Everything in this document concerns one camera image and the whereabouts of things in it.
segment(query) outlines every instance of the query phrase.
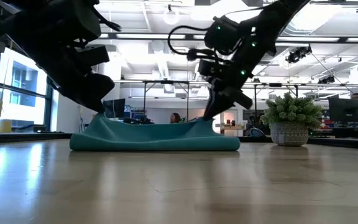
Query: wooden table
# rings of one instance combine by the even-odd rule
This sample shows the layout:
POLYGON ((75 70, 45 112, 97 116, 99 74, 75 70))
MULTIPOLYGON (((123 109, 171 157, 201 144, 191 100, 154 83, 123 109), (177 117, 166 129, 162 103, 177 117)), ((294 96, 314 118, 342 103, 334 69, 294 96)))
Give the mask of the wooden table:
POLYGON ((71 152, 0 144, 0 224, 358 223, 358 150, 71 152))
POLYGON ((225 130, 229 130, 229 131, 243 131, 245 130, 245 128, 241 127, 241 126, 223 126, 221 127, 221 134, 224 134, 225 130))

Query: ceiling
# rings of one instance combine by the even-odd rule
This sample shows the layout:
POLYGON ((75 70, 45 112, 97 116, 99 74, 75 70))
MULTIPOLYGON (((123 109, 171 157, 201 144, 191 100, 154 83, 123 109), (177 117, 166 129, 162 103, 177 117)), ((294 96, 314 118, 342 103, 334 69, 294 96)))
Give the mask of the ceiling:
MULTIPOLYGON (((110 21, 120 24, 125 33, 161 33, 167 34, 179 25, 209 27, 213 16, 227 12, 249 9, 241 0, 220 0, 212 6, 194 6, 194 0, 181 1, 123 1, 104 0, 97 5, 97 10, 110 21), (168 12, 168 3, 172 11, 168 12)), ((358 35, 358 6, 306 6, 287 27, 297 34, 323 36, 358 35)), ((232 14, 231 19, 241 21, 256 16, 259 12, 241 12, 232 14)), ((102 32, 112 32, 102 25, 102 32)), ((96 44, 117 46, 117 53, 122 58, 122 74, 125 78, 142 79, 166 65, 170 72, 194 72, 198 62, 187 62, 185 56, 170 52, 161 56, 150 52, 152 40, 97 40, 96 44)), ((173 46, 180 50, 203 48, 203 41, 178 40, 173 46)), ((284 61, 287 53, 296 47, 279 47, 276 57, 265 58, 266 67, 258 67, 257 75, 262 82, 304 82, 316 83, 319 77, 334 72, 338 77, 349 76, 349 69, 358 65, 358 44, 311 44, 313 55, 288 67, 284 61)))

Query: window frame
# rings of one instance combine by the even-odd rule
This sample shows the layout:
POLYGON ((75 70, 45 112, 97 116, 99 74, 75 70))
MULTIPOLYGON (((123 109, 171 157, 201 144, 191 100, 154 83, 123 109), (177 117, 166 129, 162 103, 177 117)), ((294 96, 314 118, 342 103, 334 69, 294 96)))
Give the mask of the window frame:
MULTIPOLYGON (((27 57, 26 55, 22 54, 21 52, 12 49, 13 51, 15 51, 16 53, 21 54, 22 56, 27 57)), ((14 79, 12 79, 12 82, 10 85, 7 84, 3 84, 0 83, 0 88, 2 89, 6 89, 6 90, 11 90, 17 93, 22 93, 22 94, 26 94, 26 95, 30 95, 30 96, 35 96, 35 97, 40 97, 40 98, 45 98, 45 111, 44 111, 44 126, 46 127, 46 130, 50 130, 50 115, 51 115, 51 110, 52 110, 52 87, 47 83, 46 84, 46 92, 45 94, 40 94, 34 91, 30 91, 30 90, 25 90, 23 88, 19 88, 20 87, 20 82, 19 82, 19 87, 16 87, 13 85, 13 81, 14 79)), ((17 102, 18 104, 20 103, 20 95, 17 98, 17 102)))

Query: folded towel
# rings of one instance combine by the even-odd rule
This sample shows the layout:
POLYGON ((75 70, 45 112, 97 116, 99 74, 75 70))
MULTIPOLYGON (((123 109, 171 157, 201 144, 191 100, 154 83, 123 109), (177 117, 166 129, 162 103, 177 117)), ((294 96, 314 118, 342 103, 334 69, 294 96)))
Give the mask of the folded towel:
POLYGON ((73 134, 74 151, 236 151, 236 137, 217 134, 212 121, 181 124, 126 124, 97 114, 83 133, 73 134))

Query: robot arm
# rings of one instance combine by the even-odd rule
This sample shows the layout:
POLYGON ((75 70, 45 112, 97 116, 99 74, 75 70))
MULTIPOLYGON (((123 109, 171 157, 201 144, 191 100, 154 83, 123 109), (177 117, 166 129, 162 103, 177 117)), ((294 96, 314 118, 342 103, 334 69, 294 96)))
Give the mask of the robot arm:
MULTIPOLYGON (((258 16, 239 24, 226 16, 214 18, 214 23, 206 29, 204 37, 205 45, 213 50, 192 49, 187 53, 188 60, 201 58, 198 71, 211 84, 204 119, 212 119, 232 107, 234 102, 247 109, 252 106, 252 99, 242 93, 241 87, 248 78, 254 76, 253 69, 266 53, 270 55, 277 53, 275 48, 277 37, 292 17, 309 1, 278 0, 263 7, 258 16), (218 58, 216 52, 222 55, 232 53, 234 55, 230 61, 227 61, 218 58)), ((173 29, 170 35, 181 28, 194 29, 179 26, 173 29)))
POLYGON ((63 96, 97 112, 114 82, 91 67, 108 62, 105 46, 86 47, 101 35, 100 23, 120 31, 94 8, 98 0, 4 0, 20 9, 0 20, 0 36, 7 34, 63 96))
MULTIPOLYGON (((63 96, 103 112, 101 99, 114 88, 114 82, 93 73, 91 66, 108 62, 108 53, 104 46, 86 48, 86 45, 101 35, 100 23, 118 32, 121 28, 93 7, 99 0, 3 1, 22 10, 0 20, 0 36, 7 34, 45 70, 48 83, 63 96)), ((266 53, 276 53, 275 41, 282 29, 309 1, 278 0, 264 7, 257 17, 239 24, 223 16, 214 18, 208 29, 198 29, 206 31, 205 44, 213 49, 192 49, 187 53, 188 60, 202 58, 199 72, 211 84, 204 119, 229 109, 234 102, 247 109, 252 106, 252 100, 242 93, 241 87, 253 77, 253 69, 266 53), (216 52, 234 55, 228 61, 218 58, 216 52)), ((189 28, 177 27, 169 37, 182 27, 189 28)), ((175 53, 183 54, 173 49, 169 38, 168 45, 175 53)))

